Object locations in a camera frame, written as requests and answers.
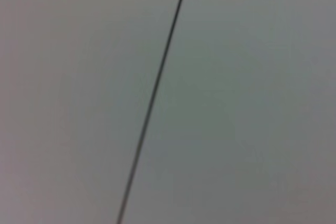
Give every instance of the gray surface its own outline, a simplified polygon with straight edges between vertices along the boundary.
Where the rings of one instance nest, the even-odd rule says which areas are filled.
[[[185,0],[124,224],[335,223],[336,0]]]
[[[0,223],[114,223],[177,0],[0,0]]]

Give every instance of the thin dark line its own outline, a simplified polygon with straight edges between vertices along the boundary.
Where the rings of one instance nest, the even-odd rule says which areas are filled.
[[[139,137],[137,149],[136,149],[135,155],[134,155],[134,160],[133,160],[133,163],[132,163],[132,166],[131,166],[131,170],[130,170],[130,173],[129,173],[129,178],[128,178],[128,181],[127,181],[127,184],[126,184],[126,188],[125,188],[124,195],[123,195],[123,198],[122,198],[120,210],[119,210],[119,213],[118,213],[117,224],[122,224],[122,221],[123,221],[123,217],[124,217],[127,202],[128,202],[129,196],[130,196],[135,172],[137,171],[137,166],[138,166],[139,158],[140,158],[140,155],[141,155],[143,142],[144,142],[146,132],[147,132],[147,128],[148,128],[148,124],[149,124],[149,121],[150,121],[150,118],[151,118],[156,94],[158,92],[157,90],[158,90],[159,85],[160,85],[162,72],[163,72],[164,65],[165,65],[165,62],[166,62],[166,59],[167,59],[169,47],[170,47],[172,37],[173,37],[173,34],[174,34],[174,29],[175,29],[175,25],[176,25],[176,22],[177,22],[178,14],[179,14],[180,9],[181,9],[182,1],[183,0],[178,0],[177,8],[176,8],[174,19],[173,19],[173,22],[172,22],[172,25],[171,25],[171,28],[170,28],[168,39],[167,39],[166,46],[165,46],[165,49],[164,49],[164,53],[163,53],[163,56],[162,56],[162,60],[161,60],[161,63],[160,63],[159,71],[157,72],[157,76],[156,76],[154,88],[153,88],[153,91],[152,91],[151,99],[150,99],[150,102],[149,102],[149,105],[148,105],[146,117],[145,117],[145,120],[144,120],[144,123],[143,123],[143,126],[142,126],[142,130],[141,130],[141,134],[140,134],[140,137]]]

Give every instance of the black line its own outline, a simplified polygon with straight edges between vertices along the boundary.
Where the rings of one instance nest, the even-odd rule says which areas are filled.
[[[134,160],[133,160],[133,163],[132,163],[132,167],[131,167],[131,170],[130,170],[130,173],[129,173],[129,178],[128,178],[128,181],[127,181],[127,184],[126,184],[126,188],[125,188],[124,195],[123,195],[123,198],[122,198],[120,210],[119,210],[119,213],[118,213],[117,224],[122,224],[122,221],[123,221],[123,217],[124,217],[124,214],[125,214],[128,198],[130,196],[135,172],[137,171],[137,166],[138,166],[139,158],[140,158],[140,155],[141,155],[143,142],[144,142],[146,132],[147,132],[147,128],[148,128],[148,124],[149,124],[149,121],[150,121],[150,118],[151,118],[156,94],[158,92],[157,90],[158,90],[159,85],[160,85],[162,72],[163,72],[164,65],[165,65],[165,62],[166,62],[166,59],[167,59],[169,47],[170,47],[172,37],[173,37],[173,34],[174,34],[174,29],[175,29],[175,25],[176,25],[176,22],[177,22],[178,14],[180,12],[182,1],[183,0],[178,0],[177,8],[176,8],[176,11],[175,11],[172,26],[170,28],[167,43],[166,43],[164,53],[163,53],[163,56],[162,56],[162,60],[161,60],[161,63],[160,63],[159,71],[157,72],[157,76],[156,76],[154,88],[153,88],[153,91],[152,91],[151,99],[150,99],[150,102],[149,102],[149,105],[148,105],[146,117],[145,117],[145,120],[144,120],[144,123],[143,123],[143,126],[142,126],[142,130],[141,130],[141,134],[140,134],[140,137],[139,137],[137,149],[136,149],[135,155],[134,155]]]

